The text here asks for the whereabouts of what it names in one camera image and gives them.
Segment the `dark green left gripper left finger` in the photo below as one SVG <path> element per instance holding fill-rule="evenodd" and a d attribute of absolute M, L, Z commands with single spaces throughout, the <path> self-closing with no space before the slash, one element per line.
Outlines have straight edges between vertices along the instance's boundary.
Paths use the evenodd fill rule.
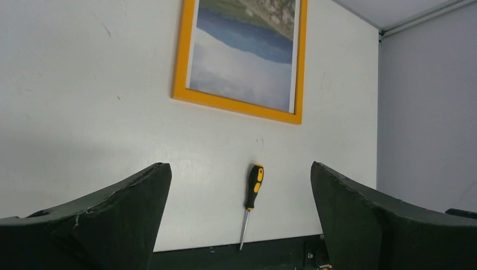
<path fill-rule="evenodd" d="M 168 163 L 27 217 L 1 219 L 2 269 L 148 269 L 172 181 Z"/>

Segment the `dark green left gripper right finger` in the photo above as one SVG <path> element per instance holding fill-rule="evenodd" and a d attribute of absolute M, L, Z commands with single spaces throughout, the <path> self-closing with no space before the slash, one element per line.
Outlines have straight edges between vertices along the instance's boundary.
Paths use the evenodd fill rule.
<path fill-rule="evenodd" d="M 310 183 L 335 269 L 476 268 L 474 212 L 412 205 L 319 162 Z"/>

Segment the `black yellow screwdriver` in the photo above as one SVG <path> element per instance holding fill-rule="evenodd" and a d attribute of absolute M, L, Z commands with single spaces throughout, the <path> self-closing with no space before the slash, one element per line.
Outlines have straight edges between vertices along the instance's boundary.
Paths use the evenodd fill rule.
<path fill-rule="evenodd" d="M 238 248 L 239 251 L 243 249 L 250 213 L 254 209 L 255 201 L 256 201 L 258 192 L 261 188 L 263 178 L 264 178 L 264 167 L 261 164 L 254 164 L 251 167 L 249 176 L 247 178 L 246 200 L 244 203 L 245 215 L 244 215 L 244 222 L 243 222 L 242 230 L 241 230 L 240 244 Z"/>

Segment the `yellow wooden picture frame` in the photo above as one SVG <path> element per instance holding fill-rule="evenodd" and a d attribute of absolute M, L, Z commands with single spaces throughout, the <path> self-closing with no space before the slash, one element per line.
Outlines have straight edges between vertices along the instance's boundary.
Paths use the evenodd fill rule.
<path fill-rule="evenodd" d="M 307 31 L 307 7 L 308 1 L 299 1 L 298 3 L 298 51 L 295 57 L 298 61 L 298 71 L 295 76 L 295 93 L 292 95 L 295 101 L 293 112 L 280 112 L 277 109 L 268 109 L 264 106 L 253 105 L 251 103 L 235 101 L 230 98 L 219 97 L 217 95 L 202 93 L 189 89 L 186 86 L 187 70 L 192 63 L 192 36 L 193 24 L 198 18 L 199 1 L 186 0 L 182 3 L 182 17 L 179 28 L 177 58 L 175 61 L 175 73 L 173 79 L 172 98 L 186 101 L 193 104 L 199 104 L 217 109 L 233 111 L 235 113 L 256 116 L 300 125 L 302 123 L 303 113 L 303 87 L 304 87 L 304 66 L 305 66 L 305 43 Z"/>

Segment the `landscape photo print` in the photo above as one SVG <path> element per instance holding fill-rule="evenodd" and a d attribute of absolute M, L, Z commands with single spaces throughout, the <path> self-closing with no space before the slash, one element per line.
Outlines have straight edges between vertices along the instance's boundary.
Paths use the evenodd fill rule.
<path fill-rule="evenodd" d="M 196 1 L 186 87 L 293 113 L 301 4 Z"/>

